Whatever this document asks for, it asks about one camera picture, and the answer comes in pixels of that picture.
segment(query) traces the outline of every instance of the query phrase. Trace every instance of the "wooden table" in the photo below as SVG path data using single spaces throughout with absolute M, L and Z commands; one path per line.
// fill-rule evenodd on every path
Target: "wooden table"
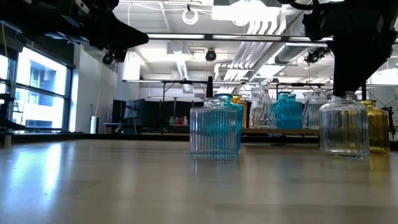
M 194 161 L 188 145 L 1 149 L 0 223 L 397 223 L 397 154 L 357 161 L 317 146 L 243 144 L 239 160 Z

